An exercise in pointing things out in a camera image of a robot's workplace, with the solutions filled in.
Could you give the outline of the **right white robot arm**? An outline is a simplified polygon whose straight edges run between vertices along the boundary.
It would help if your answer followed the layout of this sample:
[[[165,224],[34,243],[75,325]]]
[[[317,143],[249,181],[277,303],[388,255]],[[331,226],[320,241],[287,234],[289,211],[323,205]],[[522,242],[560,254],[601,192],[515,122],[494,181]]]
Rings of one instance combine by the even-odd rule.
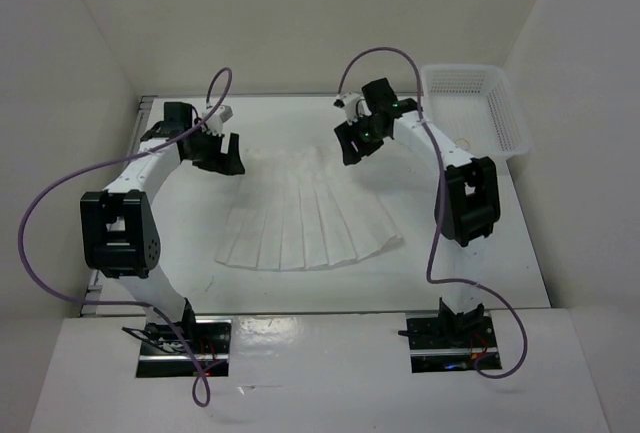
[[[428,120],[421,98],[399,98],[385,78],[367,83],[358,93],[338,92],[333,105],[346,117],[334,129],[344,165],[359,163],[391,139],[435,166],[435,231],[425,276],[443,288],[439,337],[450,346],[463,344],[485,314],[473,291],[483,287],[486,240],[501,217],[495,162],[457,147]]]

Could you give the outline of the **white pleated skirt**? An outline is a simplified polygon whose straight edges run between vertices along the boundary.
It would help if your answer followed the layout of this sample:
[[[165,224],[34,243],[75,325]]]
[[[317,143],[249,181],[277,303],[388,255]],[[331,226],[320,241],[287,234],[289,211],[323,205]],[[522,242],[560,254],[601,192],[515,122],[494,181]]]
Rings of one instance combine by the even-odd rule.
[[[214,259],[256,271],[322,270],[402,241],[378,196],[348,174],[334,148],[249,149]]]

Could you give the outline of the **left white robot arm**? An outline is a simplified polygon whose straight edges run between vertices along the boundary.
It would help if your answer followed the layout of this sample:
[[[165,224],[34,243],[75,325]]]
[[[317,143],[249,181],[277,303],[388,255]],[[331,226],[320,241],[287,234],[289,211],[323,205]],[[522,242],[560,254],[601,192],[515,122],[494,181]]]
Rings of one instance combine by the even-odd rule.
[[[225,176],[244,174],[239,136],[223,132],[232,115],[227,105],[209,106],[199,114],[189,103],[165,103],[163,119],[144,133],[123,172],[80,201],[87,265],[115,280],[143,305],[146,338],[157,341],[163,333],[165,343],[180,353],[196,346],[199,328],[190,302],[160,266],[161,239],[152,203],[184,162]]]

